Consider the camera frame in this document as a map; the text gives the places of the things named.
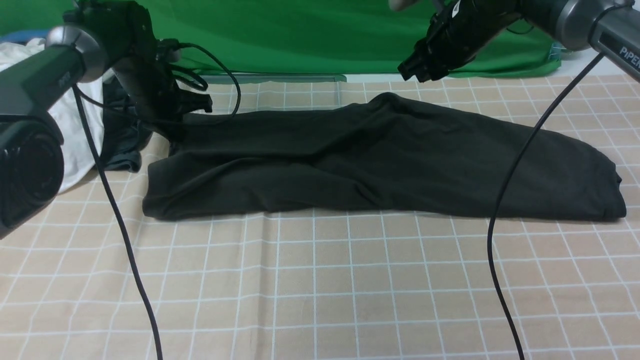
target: black cloth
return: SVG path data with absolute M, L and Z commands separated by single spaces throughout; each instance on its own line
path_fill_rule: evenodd
M 187 123 L 214 122 L 190 115 Z M 311 207 L 492 214 L 531 128 L 384 93 L 324 111 L 258 111 L 186 126 L 149 166 L 146 216 L 179 220 Z M 626 216 L 615 164 L 579 140 L 541 131 L 500 217 Z
M 135 115 L 133 103 L 116 77 L 105 82 L 102 90 L 106 106 Z M 100 162 L 104 170 L 139 172 L 142 166 L 140 151 L 151 139 L 151 130 L 142 126 L 139 120 L 113 111 L 103 111 L 102 122 L 104 141 Z

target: white garment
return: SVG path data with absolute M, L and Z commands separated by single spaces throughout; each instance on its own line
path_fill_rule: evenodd
M 44 39 L 34 39 L 27 45 L 2 43 L 0 44 L 0 71 L 43 50 Z M 79 83 L 78 87 L 92 99 L 102 102 L 102 79 L 87 84 Z M 98 154 L 101 154 L 102 139 L 104 137 L 102 109 L 84 100 L 83 106 L 95 148 L 98 150 Z M 95 162 L 84 135 L 73 91 L 69 90 L 58 102 L 51 106 L 49 114 L 56 121 L 65 138 L 65 143 L 62 145 L 62 155 L 65 159 L 65 177 L 59 191 L 62 193 L 80 182 L 89 170 L 93 168 Z

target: green screen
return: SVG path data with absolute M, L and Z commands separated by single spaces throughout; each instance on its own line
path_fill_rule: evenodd
M 201 45 L 238 72 L 286 74 L 396 73 L 423 37 L 429 1 L 401 13 L 386 0 L 139 0 L 156 37 Z M 71 0 L 0 1 L 0 33 L 60 24 Z M 525 31 L 527 24 L 514 24 Z M 503 32 L 454 76 L 527 77 L 556 70 L 553 41 L 538 30 Z M 181 65 L 215 72 L 205 55 L 187 49 Z

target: beige grid mat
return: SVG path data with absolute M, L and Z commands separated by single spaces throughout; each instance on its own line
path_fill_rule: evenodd
M 404 97 L 534 124 L 570 79 L 243 86 L 243 111 Z M 231 86 L 212 86 L 232 108 Z M 640 359 L 640 86 L 587 78 L 548 128 L 619 164 L 618 224 L 500 221 L 498 271 L 528 359 Z M 154 137 L 145 165 L 166 156 Z M 415 213 L 252 214 L 164 224 L 138 175 L 110 173 L 166 359 L 506 360 L 516 353 L 486 264 L 485 220 Z M 95 177 L 0 242 L 0 358 L 155 359 Z

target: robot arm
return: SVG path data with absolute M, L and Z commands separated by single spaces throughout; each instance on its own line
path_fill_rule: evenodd
M 434 15 L 398 67 L 405 80 L 439 80 L 473 61 L 502 30 L 525 19 L 573 51 L 604 53 L 640 81 L 640 12 L 634 0 L 457 0 Z
M 193 110 L 211 112 L 208 95 L 178 87 L 168 58 L 179 43 L 158 41 L 135 1 L 80 0 L 63 20 L 42 52 L 0 72 L 0 239 L 58 194 L 64 139 L 48 110 L 74 84 L 113 69 L 141 118 L 180 122 Z M 176 126 L 146 126 L 180 137 Z

